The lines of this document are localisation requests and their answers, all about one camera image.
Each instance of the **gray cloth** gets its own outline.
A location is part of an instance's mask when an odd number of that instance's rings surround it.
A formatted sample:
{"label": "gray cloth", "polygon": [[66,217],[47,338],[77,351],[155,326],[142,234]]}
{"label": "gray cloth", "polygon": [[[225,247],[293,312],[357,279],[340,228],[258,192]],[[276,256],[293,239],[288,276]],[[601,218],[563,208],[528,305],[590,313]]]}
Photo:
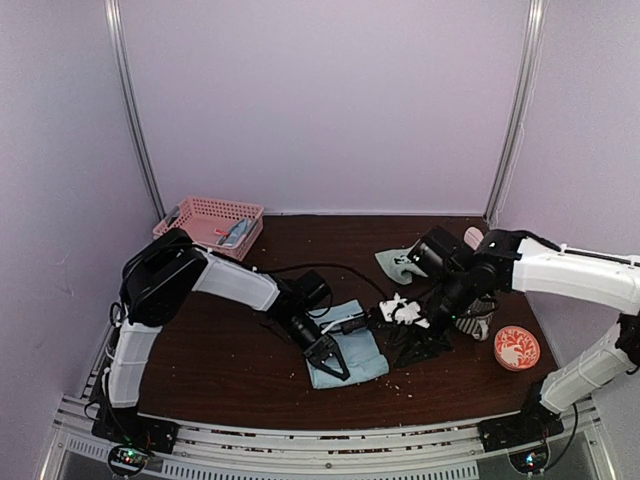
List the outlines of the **gray cloth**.
{"label": "gray cloth", "polygon": [[[319,314],[323,310],[324,309],[315,310],[311,313]],[[320,318],[313,318],[312,320],[317,324],[321,324],[340,320],[350,315],[357,315],[361,312],[362,307],[358,301],[352,300],[343,305],[331,307],[329,313]],[[387,359],[380,353],[380,350],[378,350],[378,345],[373,338],[371,330],[368,328],[355,331],[349,335],[336,333],[332,334],[332,337],[340,347],[340,351],[342,352],[351,376],[343,381],[312,367],[309,362],[307,362],[313,388],[345,387],[355,383],[368,382],[369,380],[389,373],[389,362],[387,362]],[[338,361],[335,358],[329,358],[326,364],[331,368],[340,370]]]}
{"label": "gray cloth", "polygon": [[411,248],[413,247],[376,253],[376,260],[384,273],[400,285],[409,285],[413,281],[412,275],[427,276],[407,257]]}

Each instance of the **white wall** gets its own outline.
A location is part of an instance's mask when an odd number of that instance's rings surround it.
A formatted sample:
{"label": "white wall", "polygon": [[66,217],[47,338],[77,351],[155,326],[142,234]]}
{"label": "white wall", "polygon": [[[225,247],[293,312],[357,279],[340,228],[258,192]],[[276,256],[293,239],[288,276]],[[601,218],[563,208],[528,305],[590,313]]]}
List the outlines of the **white wall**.
{"label": "white wall", "polygon": [[[551,1],[535,94],[499,224],[556,242],[640,253],[640,4]],[[617,313],[532,296],[561,363]],[[596,395],[626,479],[638,478],[640,376]]]}
{"label": "white wall", "polygon": [[153,210],[99,0],[0,1],[0,477],[34,478]]}
{"label": "white wall", "polygon": [[136,0],[122,16],[167,208],[479,214],[526,0]]}

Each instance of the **red bowl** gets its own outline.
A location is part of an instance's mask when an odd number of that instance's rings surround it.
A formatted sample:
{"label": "red bowl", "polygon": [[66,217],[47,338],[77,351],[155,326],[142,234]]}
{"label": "red bowl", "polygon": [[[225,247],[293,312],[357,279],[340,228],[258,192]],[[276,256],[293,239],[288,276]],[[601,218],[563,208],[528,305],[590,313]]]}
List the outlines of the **red bowl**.
{"label": "red bowl", "polygon": [[521,327],[504,327],[493,341],[496,360],[507,370],[519,372],[540,360],[540,345],[533,334]]}

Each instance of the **light blue towel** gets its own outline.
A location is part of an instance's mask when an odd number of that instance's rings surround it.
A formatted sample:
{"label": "light blue towel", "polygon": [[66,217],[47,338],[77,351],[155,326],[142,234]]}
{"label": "light blue towel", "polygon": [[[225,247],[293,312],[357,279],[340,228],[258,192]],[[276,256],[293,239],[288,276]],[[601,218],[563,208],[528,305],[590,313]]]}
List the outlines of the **light blue towel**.
{"label": "light blue towel", "polygon": [[[314,310],[311,313],[318,315],[324,310],[325,309]],[[320,318],[313,318],[312,320],[317,324],[321,324],[340,320],[359,313],[362,313],[362,307],[357,300],[352,300],[343,305],[331,307],[329,313]],[[378,345],[369,329],[358,330],[349,335],[336,333],[331,334],[331,336],[340,347],[351,376],[347,380],[342,381],[328,373],[321,372],[307,362],[313,388],[344,387],[355,383],[368,382],[369,380],[389,373],[389,362],[387,362],[384,355],[380,354]],[[333,369],[340,370],[338,361],[335,358],[328,359],[326,364]]]}

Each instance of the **pink basket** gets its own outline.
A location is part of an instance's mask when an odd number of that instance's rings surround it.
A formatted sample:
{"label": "pink basket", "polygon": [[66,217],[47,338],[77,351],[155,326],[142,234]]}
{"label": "pink basket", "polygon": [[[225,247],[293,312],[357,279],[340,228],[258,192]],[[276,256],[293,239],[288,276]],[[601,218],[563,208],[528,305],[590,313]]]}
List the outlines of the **pink basket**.
{"label": "pink basket", "polygon": [[[186,231],[194,242],[230,257],[242,260],[262,231],[264,207],[248,203],[227,202],[213,198],[187,197],[153,229],[158,238],[172,228]],[[238,220],[251,221],[247,233],[233,247],[218,245],[222,234]]]}

